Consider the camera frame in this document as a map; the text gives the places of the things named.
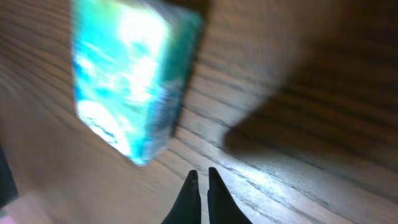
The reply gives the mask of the green tissue pack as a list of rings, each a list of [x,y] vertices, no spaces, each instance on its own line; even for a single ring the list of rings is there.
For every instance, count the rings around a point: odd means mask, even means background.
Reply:
[[[79,0],[71,18],[77,116],[146,165],[174,131],[202,16],[165,1]]]

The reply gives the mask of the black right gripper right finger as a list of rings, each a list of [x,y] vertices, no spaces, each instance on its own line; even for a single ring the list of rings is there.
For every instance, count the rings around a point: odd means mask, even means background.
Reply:
[[[211,224],[252,224],[240,210],[215,167],[210,167],[208,211]]]

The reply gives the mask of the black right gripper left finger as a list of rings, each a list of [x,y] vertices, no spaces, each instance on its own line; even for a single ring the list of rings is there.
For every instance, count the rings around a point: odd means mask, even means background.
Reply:
[[[198,172],[191,170],[180,192],[162,224],[200,224],[201,197],[198,186]]]

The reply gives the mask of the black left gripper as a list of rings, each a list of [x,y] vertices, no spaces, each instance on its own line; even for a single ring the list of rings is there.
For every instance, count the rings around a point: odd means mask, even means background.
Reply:
[[[3,149],[1,149],[0,163],[1,207],[5,207],[18,198],[18,191]]]

